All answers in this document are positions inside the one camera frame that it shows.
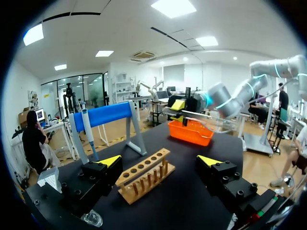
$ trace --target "man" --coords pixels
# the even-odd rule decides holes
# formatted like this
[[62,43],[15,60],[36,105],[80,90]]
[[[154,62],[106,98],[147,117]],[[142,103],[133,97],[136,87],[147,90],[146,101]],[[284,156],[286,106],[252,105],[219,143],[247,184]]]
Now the man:
[[59,167],[60,161],[48,145],[49,140],[37,121],[35,111],[28,112],[27,123],[28,126],[23,133],[23,145],[28,163],[35,168],[38,174],[50,164]]
[[288,172],[291,163],[294,161],[296,162],[299,156],[307,158],[307,126],[305,126],[295,140],[296,150],[292,151],[288,156],[286,164],[284,165],[283,172],[281,177],[278,178],[276,181],[271,182],[271,187],[280,187],[283,184],[283,179]]
[[288,94],[283,90],[283,87],[280,89],[279,93],[279,111],[281,109],[285,109],[286,111],[288,110],[288,104],[289,104],[289,97]]

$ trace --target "clear plastic bottle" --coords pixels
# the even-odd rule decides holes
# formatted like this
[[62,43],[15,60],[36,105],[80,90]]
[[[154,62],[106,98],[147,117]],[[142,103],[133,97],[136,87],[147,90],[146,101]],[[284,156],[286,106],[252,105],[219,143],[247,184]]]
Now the clear plastic bottle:
[[91,210],[88,214],[83,214],[81,220],[85,221],[88,224],[94,225],[98,228],[102,226],[102,218],[94,210]]

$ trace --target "ceiling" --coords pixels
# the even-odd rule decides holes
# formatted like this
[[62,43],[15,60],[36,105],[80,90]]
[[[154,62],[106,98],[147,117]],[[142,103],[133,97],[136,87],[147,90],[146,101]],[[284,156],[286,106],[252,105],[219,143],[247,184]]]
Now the ceiling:
[[[35,76],[45,79],[98,69],[110,62],[130,61],[130,55],[140,50],[157,55],[156,61],[146,64],[156,67],[161,66],[162,60],[165,65],[182,64],[183,57],[188,57],[190,64],[220,61],[248,65],[260,58],[286,58],[305,52],[282,18],[261,1],[190,0],[197,11],[173,19],[151,7],[156,1],[59,0],[33,25],[65,12],[101,14],[71,15],[43,22],[44,39],[28,46],[21,41],[16,59]],[[215,36],[219,45],[205,49],[195,46],[194,39],[203,36]],[[114,53],[95,57],[98,50]],[[54,66],[65,63],[67,69],[54,70]]]

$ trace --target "blue foam roller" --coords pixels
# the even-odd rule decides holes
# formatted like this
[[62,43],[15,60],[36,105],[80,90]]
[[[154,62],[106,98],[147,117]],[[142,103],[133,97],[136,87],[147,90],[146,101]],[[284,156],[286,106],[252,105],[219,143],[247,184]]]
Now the blue foam roller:
[[[81,112],[73,115],[76,123],[77,132],[84,131],[84,124]],[[129,102],[107,105],[88,110],[91,127],[103,125],[125,117],[132,117]]]

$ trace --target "black hair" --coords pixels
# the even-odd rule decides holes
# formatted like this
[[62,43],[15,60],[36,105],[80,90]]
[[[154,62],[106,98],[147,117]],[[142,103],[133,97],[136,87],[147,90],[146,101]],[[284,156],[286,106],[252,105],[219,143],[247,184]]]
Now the black hair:
[[37,123],[37,116],[35,111],[29,111],[27,114],[28,127],[34,127]]

